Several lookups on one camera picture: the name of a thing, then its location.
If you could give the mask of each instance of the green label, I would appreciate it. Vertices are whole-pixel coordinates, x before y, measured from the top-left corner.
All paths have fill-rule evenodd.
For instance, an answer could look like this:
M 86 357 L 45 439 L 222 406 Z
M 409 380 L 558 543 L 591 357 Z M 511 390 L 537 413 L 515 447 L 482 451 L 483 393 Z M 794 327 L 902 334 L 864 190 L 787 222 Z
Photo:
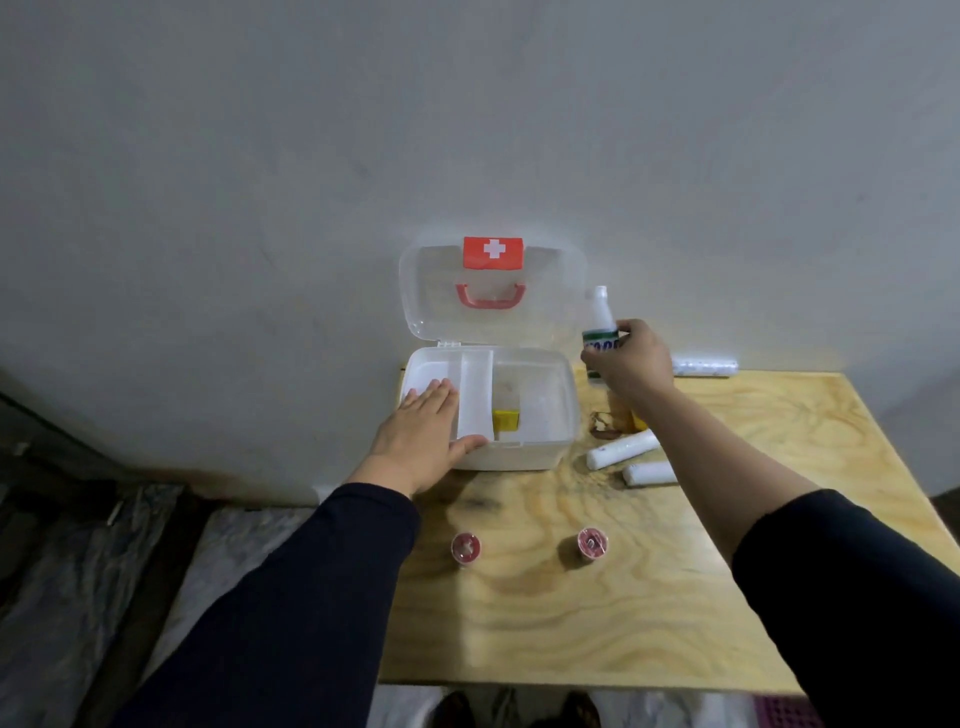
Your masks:
M 620 346 L 619 331 L 584 331 L 584 346 L 605 352 Z
M 584 331 L 584 346 L 594 347 L 599 352 L 609 352 L 620 346 L 619 331 Z M 602 381 L 602 377 L 592 369 L 587 369 L 587 379 Z

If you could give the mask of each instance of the person's right hand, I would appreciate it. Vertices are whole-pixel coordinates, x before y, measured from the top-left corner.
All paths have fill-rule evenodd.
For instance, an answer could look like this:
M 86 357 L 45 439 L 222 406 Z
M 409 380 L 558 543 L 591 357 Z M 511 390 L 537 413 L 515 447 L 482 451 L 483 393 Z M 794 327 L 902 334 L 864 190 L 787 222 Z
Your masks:
M 616 322 L 627 335 L 616 349 L 585 347 L 580 354 L 588 369 L 598 372 L 616 394 L 640 408 L 649 396 L 673 389 L 673 361 L 659 336 L 640 319 Z M 637 411 L 640 417 L 644 412 Z

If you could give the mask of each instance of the box compartment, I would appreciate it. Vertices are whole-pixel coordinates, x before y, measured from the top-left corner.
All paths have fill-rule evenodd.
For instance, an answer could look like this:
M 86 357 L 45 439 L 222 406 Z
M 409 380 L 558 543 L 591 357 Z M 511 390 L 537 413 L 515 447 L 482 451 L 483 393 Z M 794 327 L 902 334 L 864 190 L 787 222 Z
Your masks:
M 549 470 L 577 437 L 576 385 L 569 362 L 559 352 L 425 347 L 407 363 L 401 397 L 411 388 L 422 392 L 431 379 L 445 377 L 460 390 L 460 415 L 450 438 L 480 434 L 491 441 L 461 460 L 458 470 Z M 518 409 L 519 429 L 494 433 L 494 409 Z

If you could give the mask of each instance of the white cross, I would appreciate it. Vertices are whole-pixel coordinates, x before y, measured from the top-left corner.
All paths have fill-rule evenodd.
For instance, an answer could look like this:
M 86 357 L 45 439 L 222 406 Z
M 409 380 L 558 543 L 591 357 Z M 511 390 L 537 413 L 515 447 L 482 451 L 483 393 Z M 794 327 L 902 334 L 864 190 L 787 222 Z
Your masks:
M 490 259 L 497 259 L 501 253 L 507 252 L 507 246 L 499 240 L 491 240 L 489 243 L 483 244 L 483 252 L 486 253 Z

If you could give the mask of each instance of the plywood tabletop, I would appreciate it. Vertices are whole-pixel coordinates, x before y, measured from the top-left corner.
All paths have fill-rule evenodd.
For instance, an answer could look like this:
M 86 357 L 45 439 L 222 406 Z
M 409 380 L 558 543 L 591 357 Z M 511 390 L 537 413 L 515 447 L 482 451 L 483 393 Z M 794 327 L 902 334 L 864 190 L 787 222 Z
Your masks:
M 452 473 L 420 500 L 381 681 L 798 692 L 681 489 L 625 490 L 626 463 L 587 470 L 584 453 L 602 444 L 591 413 L 611 406 L 582 369 L 576 377 L 581 436 L 560 467 Z M 744 372 L 678 386 L 960 571 L 960 549 L 844 376 Z M 628 462 L 661 459 L 658 449 Z M 573 537 L 588 525 L 610 551 L 582 566 Z M 483 544 L 466 570 L 449 554 L 459 531 Z

